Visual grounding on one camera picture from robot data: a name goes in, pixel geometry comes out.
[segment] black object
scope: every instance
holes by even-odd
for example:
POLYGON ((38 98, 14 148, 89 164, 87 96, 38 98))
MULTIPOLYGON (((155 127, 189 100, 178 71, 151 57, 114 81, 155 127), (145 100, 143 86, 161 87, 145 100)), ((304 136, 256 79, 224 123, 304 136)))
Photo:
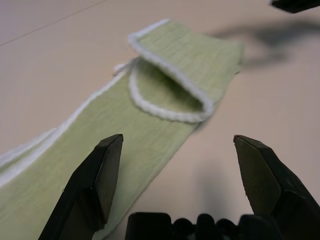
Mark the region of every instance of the black object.
POLYGON ((180 218, 171 224, 166 213, 137 212, 129 216, 125 240, 282 240, 275 220, 266 215, 243 215, 238 226, 222 219, 215 224, 201 214, 193 225, 180 218))
MULTIPOLYGON (((314 240, 320 207, 299 180, 262 142, 234 136, 241 178, 254 215, 238 226, 201 214, 196 224, 173 224, 166 213, 129 216, 125 240, 314 240)), ((91 240, 108 221, 116 190, 123 136, 102 140, 74 171, 39 240, 91 240)))
POLYGON ((320 207, 300 179, 262 142, 241 135, 233 141, 254 214, 273 216, 286 240, 318 239, 320 207))
POLYGON ((271 5, 288 13, 299 13, 320 6, 320 0, 272 0, 271 5))
POLYGON ((91 240, 108 221, 123 136, 102 141, 70 177, 39 240, 91 240))

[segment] green fabric strip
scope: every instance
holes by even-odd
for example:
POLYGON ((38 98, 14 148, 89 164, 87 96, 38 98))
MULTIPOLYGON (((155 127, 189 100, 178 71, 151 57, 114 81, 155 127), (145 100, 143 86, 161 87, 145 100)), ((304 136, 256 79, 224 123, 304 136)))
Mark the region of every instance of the green fabric strip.
MULTIPOLYGON (((138 41, 147 51, 182 71, 214 104, 240 69, 241 45, 191 33, 175 22, 158 26, 138 41)), ((146 100, 172 111, 201 110, 202 104, 165 67, 144 60, 144 56, 140 63, 137 83, 146 100)), ((121 74, 40 157, 0 188, 0 239, 38 239, 73 171, 101 139, 123 134, 117 188, 108 223, 93 237, 101 240, 119 224, 192 133, 197 123, 165 120, 137 107, 129 91, 131 71, 127 68, 121 74)), ((30 154, 24 153, 17 162, 30 154)))

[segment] white yarn edging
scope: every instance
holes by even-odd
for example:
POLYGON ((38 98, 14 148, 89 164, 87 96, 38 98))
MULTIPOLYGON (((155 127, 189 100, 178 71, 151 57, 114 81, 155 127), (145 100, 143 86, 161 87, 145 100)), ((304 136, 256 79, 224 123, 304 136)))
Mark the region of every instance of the white yarn edging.
POLYGON ((0 156, 0 168, 4 166, 5 164, 10 163, 12 160, 16 159, 20 155, 24 154, 26 151, 32 149, 34 146, 41 143, 43 140, 45 140, 56 128, 52 128, 48 131, 45 131, 41 133, 39 136, 35 137, 31 141, 21 144, 17 146, 16 148, 6 152, 5 154, 0 156))
POLYGON ((12 167, 9 167, 4 172, 0 174, 0 187, 10 182, 20 173, 22 173, 28 166, 30 166, 34 161, 36 161, 46 150, 48 150, 56 140, 69 128, 69 126, 76 120, 76 118, 80 115, 80 113, 85 109, 89 103, 91 103, 96 97, 100 96, 104 92, 108 91, 113 85, 116 84, 126 73, 128 72, 128 68, 125 67, 122 72, 120 72, 116 77, 114 77, 107 85, 99 89, 90 95, 90 97, 58 128, 52 129, 48 132, 45 132, 38 136, 36 140, 32 140, 29 143, 25 143, 22 146, 15 148, 14 150, 5 153, 1 156, 1 159, 8 160, 13 159, 13 156, 19 156, 21 152, 26 151, 26 149, 31 149, 30 146, 35 146, 41 142, 40 139, 43 140, 43 143, 33 150, 28 156, 20 160, 17 164, 14 164, 12 167))
POLYGON ((143 96, 140 94, 138 88, 137 76, 140 68, 138 59, 136 59, 132 64, 131 74, 129 77, 129 90, 131 98, 138 107, 160 118, 187 123, 203 122, 214 112, 214 104, 212 100, 208 98, 204 92, 198 89, 192 83, 192 81, 188 77, 186 77, 179 69, 177 69, 173 65, 170 65, 160 56, 148 51, 138 42, 138 38, 149 33, 150 31, 161 26, 162 24, 167 23, 168 21, 168 19, 163 19, 155 24, 152 24, 144 28, 139 32, 132 33, 129 35, 128 41, 144 60, 154 64, 161 70, 166 70, 167 72, 169 72, 170 76, 173 78, 174 81, 180 84, 182 88, 184 88, 188 93, 190 93, 190 95, 192 95, 195 99, 202 103, 203 111, 195 113, 176 112, 161 108, 145 100, 143 96))

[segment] table surface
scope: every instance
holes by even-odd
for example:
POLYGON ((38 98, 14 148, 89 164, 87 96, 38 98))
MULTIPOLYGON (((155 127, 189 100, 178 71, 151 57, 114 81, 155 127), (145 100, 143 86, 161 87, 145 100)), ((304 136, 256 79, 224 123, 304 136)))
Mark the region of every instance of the table surface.
MULTIPOLYGON (((320 203, 320 7, 288 14, 263 0, 3 0, 0 154, 58 126, 113 67, 136 56, 129 33, 161 19, 242 41, 245 61, 214 117, 134 204, 195 222, 251 213, 235 134, 262 141, 320 203)), ((123 239, 128 215, 109 236, 123 239)))

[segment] green textile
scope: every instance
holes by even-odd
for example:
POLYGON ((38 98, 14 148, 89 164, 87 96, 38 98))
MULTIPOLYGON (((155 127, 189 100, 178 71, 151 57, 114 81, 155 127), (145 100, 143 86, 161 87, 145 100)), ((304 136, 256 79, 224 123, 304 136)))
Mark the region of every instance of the green textile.
MULTIPOLYGON (((240 44, 193 33, 173 21, 137 41, 182 71, 215 106, 240 70, 240 44)), ((173 111, 201 111, 202 104, 182 89, 171 71, 140 55, 137 82, 146 100, 173 111)), ((128 69, 109 90, 92 100, 40 157, 0 188, 0 239, 38 239, 73 171, 101 139, 123 134, 117 188, 108 223, 93 237, 101 240, 119 224, 192 133, 197 123, 162 119, 137 107, 128 87, 130 74, 128 69)), ((24 158, 15 158, 14 164, 24 158)))

